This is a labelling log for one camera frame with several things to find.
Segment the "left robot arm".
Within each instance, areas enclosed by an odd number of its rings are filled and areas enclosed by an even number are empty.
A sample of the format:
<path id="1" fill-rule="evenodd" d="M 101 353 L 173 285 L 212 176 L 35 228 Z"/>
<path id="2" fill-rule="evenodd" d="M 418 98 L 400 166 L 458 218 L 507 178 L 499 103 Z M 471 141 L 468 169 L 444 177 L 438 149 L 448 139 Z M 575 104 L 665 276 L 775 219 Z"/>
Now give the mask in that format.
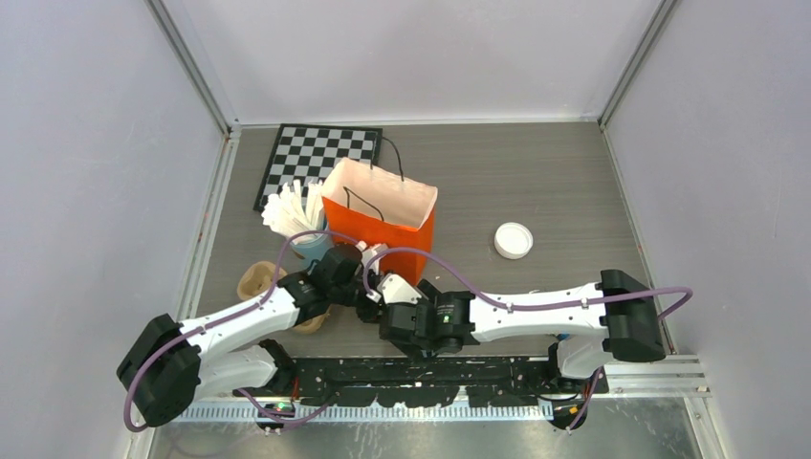
<path id="1" fill-rule="evenodd" d="M 152 318 L 116 371 L 127 391 L 127 427 L 140 432 L 165 425 L 193 402 L 234 389 L 285 394 L 295 365 L 269 335 L 315 325 L 333 305 L 374 317 L 378 306 L 364 287 L 379 270 L 365 271 L 363 266 L 386 248 L 338 244 L 310 270 L 289 273 L 270 290 L 218 313 L 185 321 L 168 314 Z"/>

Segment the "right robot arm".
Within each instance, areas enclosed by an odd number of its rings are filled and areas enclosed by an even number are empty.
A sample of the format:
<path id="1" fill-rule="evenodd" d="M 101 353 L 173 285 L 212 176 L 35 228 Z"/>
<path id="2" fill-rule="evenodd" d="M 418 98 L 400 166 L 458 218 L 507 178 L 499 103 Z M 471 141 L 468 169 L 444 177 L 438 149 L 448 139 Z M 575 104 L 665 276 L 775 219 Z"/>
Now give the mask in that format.
<path id="1" fill-rule="evenodd" d="M 433 358 L 500 339 L 564 334 L 549 349 L 546 380 L 570 392 L 611 361 L 654 362 L 666 355 L 647 286 L 620 270 L 555 292 L 515 295 L 416 288 L 395 273 L 367 293 L 381 307 L 380 337 L 407 356 Z"/>

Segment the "white cup lid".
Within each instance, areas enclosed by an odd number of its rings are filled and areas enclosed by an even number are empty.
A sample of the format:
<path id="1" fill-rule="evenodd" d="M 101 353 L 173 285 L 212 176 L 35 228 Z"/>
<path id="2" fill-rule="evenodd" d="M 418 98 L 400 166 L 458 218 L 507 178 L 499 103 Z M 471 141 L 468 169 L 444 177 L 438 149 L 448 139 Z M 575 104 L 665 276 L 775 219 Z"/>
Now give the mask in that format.
<path id="1" fill-rule="evenodd" d="M 496 229 L 493 244 L 502 257 L 517 260 L 531 251 L 534 237 L 524 225 L 517 222 L 506 222 Z"/>

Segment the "orange paper bag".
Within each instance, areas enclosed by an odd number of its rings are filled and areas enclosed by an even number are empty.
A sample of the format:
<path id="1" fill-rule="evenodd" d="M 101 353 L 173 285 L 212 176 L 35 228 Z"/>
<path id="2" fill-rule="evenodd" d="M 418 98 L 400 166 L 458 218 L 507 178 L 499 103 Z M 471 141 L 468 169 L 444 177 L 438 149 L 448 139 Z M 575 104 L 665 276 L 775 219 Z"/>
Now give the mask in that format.
<path id="1" fill-rule="evenodd" d="M 349 158 L 322 187 L 327 224 L 337 238 L 430 252 L 439 189 Z"/>

